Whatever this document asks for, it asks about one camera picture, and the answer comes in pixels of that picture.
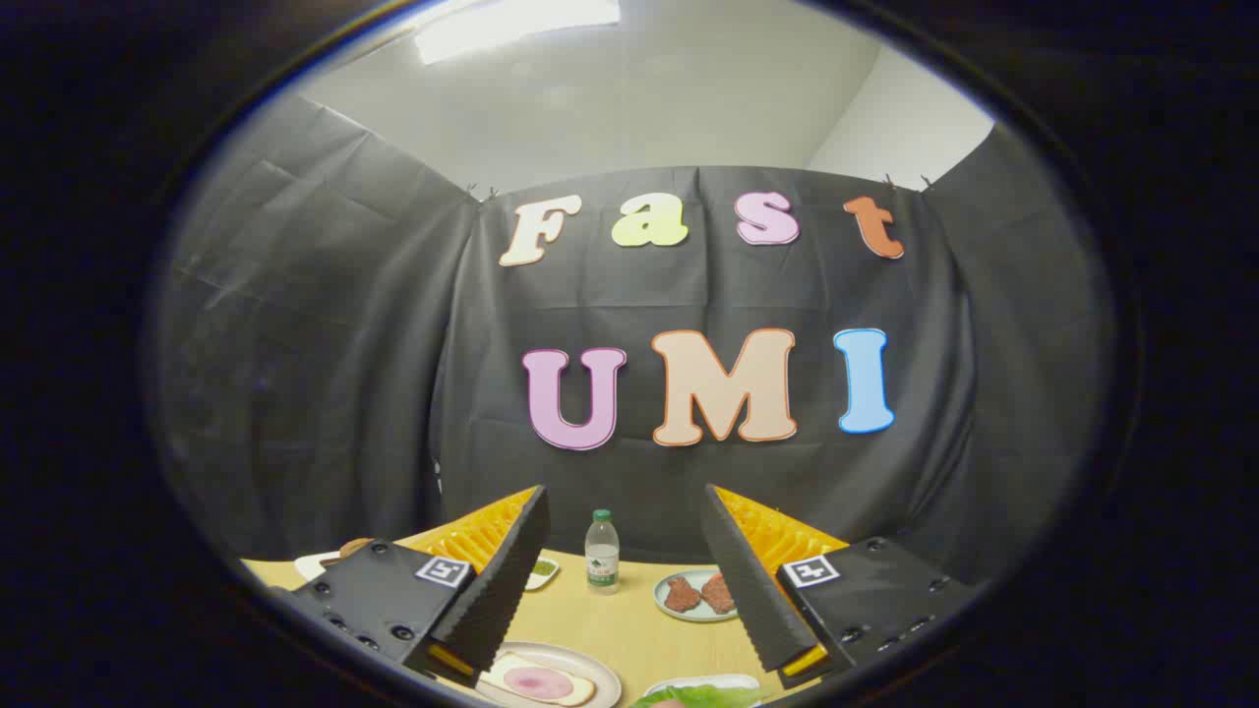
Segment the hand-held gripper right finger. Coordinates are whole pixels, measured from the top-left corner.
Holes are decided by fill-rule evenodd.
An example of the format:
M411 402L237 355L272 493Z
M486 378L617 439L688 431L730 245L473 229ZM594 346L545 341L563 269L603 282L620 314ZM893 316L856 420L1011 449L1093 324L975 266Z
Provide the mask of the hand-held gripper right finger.
M888 537L841 540L715 485L700 525L752 650L787 688L895 665L980 595Z

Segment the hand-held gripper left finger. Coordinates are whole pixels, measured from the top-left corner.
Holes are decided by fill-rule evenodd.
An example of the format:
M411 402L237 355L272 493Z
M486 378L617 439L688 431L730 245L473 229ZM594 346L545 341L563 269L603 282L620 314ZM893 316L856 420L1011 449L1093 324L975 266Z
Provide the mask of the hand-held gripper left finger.
M408 547L369 539L269 595L360 656L473 687L488 671L550 532L546 488L488 503Z

